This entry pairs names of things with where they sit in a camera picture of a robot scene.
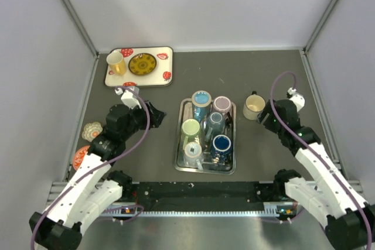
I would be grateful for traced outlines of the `cream mug black rim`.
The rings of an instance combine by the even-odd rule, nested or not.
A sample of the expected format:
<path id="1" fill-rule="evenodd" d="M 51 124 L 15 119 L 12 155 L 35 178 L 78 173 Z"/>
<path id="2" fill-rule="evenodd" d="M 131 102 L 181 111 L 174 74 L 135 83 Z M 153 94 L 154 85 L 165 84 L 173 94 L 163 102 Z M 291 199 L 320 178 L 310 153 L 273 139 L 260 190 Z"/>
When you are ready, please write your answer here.
<path id="1" fill-rule="evenodd" d="M 258 95 L 256 91 L 253 91 L 245 100 L 243 107 L 244 117 L 248 120 L 255 121 L 258 115 L 262 113 L 265 105 L 265 99 Z"/>

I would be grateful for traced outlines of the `light green mug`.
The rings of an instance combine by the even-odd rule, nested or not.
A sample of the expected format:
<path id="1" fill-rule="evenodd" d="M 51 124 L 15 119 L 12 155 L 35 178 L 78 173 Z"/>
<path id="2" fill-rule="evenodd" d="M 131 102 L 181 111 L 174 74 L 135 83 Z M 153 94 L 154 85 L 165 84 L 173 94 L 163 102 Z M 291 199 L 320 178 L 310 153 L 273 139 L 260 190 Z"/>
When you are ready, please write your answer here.
<path id="1" fill-rule="evenodd" d="M 191 118 L 187 119 L 182 123 L 181 126 L 181 133 L 182 133 L 182 148 L 184 149 L 186 145 L 190 142 L 200 143 L 201 138 L 201 125 L 200 123 Z"/>

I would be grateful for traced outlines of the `blue butterfly mug orange inside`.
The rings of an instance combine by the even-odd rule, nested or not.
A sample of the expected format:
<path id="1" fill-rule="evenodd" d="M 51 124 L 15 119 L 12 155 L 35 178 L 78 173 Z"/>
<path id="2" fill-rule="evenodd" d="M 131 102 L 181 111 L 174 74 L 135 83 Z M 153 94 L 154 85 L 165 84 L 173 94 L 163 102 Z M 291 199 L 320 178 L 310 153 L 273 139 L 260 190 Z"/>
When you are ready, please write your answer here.
<path id="1" fill-rule="evenodd" d="M 210 114 L 212 96 L 207 91 L 197 91 L 192 95 L 193 118 L 202 122 Z"/>

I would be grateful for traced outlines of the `lilac ceramic mug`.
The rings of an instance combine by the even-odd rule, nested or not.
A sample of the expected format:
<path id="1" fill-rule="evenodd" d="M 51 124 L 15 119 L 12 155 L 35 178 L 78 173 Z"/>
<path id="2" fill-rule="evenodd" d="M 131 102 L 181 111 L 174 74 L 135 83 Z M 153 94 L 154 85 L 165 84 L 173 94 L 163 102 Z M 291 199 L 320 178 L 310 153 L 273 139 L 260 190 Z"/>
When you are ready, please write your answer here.
<path id="1" fill-rule="evenodd" d="M 222 115 L 227 114 L 232 109 L 231 100 L 225 96 L 218 96 L 213 100 L 212 111 Z"/>

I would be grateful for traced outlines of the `grey-blue mug white inside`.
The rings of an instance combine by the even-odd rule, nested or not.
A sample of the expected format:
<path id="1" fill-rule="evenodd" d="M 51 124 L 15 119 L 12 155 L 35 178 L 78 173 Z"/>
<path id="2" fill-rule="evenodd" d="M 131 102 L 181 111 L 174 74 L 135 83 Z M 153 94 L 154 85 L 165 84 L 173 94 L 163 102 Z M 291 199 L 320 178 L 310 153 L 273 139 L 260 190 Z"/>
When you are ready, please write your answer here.
<path id="1" fill-rule="evenodd" d="M 204 141 L 208 142 L 217 135 L 224 132 L 225 118 L 224 115 L 218 112 L 212 112 L 206 122 L 206 134 Z"/>

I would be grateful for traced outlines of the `clear plastic measuring cup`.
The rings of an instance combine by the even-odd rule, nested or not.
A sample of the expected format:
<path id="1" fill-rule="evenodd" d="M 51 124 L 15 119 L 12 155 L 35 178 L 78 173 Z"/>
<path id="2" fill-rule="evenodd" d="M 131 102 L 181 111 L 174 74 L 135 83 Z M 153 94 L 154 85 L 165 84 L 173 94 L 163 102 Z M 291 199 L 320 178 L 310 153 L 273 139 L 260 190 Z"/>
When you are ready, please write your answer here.
<path id="1" fill-rule="evenodd" d="M 189 142 L 184 148 L 183 161 L 186 166 L 202 171 L 204 155 L 201 145 L 197 142 Z"/>

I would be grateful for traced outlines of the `dark blue enamel mug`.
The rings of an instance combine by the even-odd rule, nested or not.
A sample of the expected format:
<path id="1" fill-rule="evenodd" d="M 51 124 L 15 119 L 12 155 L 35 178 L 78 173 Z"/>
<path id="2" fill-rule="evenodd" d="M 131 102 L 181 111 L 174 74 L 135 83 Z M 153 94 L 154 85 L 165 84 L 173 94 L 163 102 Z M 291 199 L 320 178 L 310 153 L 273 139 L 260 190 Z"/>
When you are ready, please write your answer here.
<path id="1" fill-rule="evenodd" d="M 219 163 L 224 163 L 228 160 L 233 150 L 231 139 L 226 135 L 217 135 L 212 140 L 210 155 Z"/>

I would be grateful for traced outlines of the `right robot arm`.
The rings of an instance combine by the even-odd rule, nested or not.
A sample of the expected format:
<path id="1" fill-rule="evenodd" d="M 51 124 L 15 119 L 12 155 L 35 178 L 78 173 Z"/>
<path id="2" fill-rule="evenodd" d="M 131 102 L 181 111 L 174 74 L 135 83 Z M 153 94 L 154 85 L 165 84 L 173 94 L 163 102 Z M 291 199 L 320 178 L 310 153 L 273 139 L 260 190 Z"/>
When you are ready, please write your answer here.
<path id="1" fill-rule="evenodd" d="M 269 100 L 257 121 L 277 134 L 316 186 L 311 187 L 296 171 L 282 169 L 275 176 L 274 195 L 282 201 L 297 201 L 319 222 L 335 249 L 370 249 L 374 243 L 374 205 L 343 177 L 314 130 L 301 125 L 298 110 L 291 98 Z"/>

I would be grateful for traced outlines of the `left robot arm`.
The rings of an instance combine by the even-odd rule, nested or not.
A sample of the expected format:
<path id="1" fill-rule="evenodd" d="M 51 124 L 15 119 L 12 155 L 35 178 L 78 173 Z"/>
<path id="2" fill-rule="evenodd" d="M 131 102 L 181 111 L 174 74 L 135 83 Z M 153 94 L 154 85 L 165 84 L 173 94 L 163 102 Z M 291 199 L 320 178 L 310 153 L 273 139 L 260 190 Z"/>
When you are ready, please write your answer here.
<path id="1" fill-rule="evenodd" d="M 148 133 L 162 123 L 165 112 L 149 101 L 133 108 L 117 104 L 110 108 L 103 131 L 90 143 L 74 176 L 44 212 L 29 219 L 30 247 L 77 249 L 90 225 L 115 201 L 127 201 L 131 178 L 111 171 L 113 164 L 132 152 L 126 141 L 138 131 Z"/>

